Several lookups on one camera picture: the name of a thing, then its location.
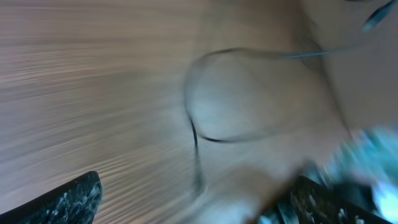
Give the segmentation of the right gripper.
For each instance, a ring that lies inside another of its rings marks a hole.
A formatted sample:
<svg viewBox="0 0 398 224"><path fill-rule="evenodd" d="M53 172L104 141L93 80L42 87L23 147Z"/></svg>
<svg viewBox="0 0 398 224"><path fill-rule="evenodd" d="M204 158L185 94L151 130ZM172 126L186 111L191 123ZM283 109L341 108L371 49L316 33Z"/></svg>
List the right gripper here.
<svg viewBox="0 0 398 224"><path fill-rule="evenodd" d="M374 128L344 142L305 176L381 220L397 223L397 128Z"/></svg>

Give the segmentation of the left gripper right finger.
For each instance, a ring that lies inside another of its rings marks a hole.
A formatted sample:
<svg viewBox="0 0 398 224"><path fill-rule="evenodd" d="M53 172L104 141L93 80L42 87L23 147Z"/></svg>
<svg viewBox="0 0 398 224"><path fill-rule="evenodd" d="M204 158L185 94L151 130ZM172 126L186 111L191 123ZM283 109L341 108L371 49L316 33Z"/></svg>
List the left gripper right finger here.
<svg viewBox="0 0 398 224"><path fill-rule="evenodd" d="M354 182L328 188L305 176L278 195L257 219L260 224L389 223L377 213L371 188Z"/></svg>

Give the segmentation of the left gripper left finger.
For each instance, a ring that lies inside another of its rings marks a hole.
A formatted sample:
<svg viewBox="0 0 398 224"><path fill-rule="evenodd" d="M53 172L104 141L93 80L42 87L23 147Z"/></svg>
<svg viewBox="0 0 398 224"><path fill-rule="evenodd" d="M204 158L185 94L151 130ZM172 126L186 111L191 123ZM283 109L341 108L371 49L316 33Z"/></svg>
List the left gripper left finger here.
<svg viewBox="0 0 398 224"><path fill-rule="evenodd" d="M92 224L103 194L97 172L89 171L1 214L1 223Z"/></svg>

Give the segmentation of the black cable long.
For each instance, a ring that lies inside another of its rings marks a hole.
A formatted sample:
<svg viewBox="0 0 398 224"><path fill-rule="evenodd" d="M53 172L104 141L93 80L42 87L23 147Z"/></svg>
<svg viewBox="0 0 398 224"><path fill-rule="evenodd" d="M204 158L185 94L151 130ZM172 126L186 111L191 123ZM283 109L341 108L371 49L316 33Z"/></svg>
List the black cable long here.
<svg viewBox="0 0 398 224"><path fill-rule="evenodd" d="M397 7L397 0L344 0L344 25L349 33L374 30Z"/></svg>

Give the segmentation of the black cable short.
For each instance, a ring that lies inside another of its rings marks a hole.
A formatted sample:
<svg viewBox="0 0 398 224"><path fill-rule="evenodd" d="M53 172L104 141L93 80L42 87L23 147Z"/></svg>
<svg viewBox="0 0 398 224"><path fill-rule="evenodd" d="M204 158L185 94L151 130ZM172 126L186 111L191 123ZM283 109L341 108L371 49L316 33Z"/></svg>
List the black cable short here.
<svg viewBox="0 0 398 224"><path fill-rule="evenodd" d="M249 57L258 57L265 60L301 60L303 58L313 58L321 57L322 55L336 54L338 52L344 52L352 49L352 46L338 47L330 50L321 50L316 52L304 52L304 53L293 53L293 52L275 52L263 49L254 48L228 48L221 49L212 52L208 52L197 59L195 59L185 72L185 79L183 84L183 108L187 116L190 128L193 135L193 145L194 145L194 160L195 160L195 193L201 195L206 188L205 176L203 169L201 167L200 161L200 150L198 146L198 140L202 139L208 142L215 142L218 144L235 144L240 142L251 142L259 141L277 134L284 134L289 132L288 129L284 129L282 123L278 123L271 128L261 128L258 131L246 134L240 134L232 137L225 137L222 139L211 138L204 134L198 124L196 124L195 117L192 114L192 98L193 92L196 88L196 83L199 81L207 64L215 57L224 54L243 54Z"/></svg>

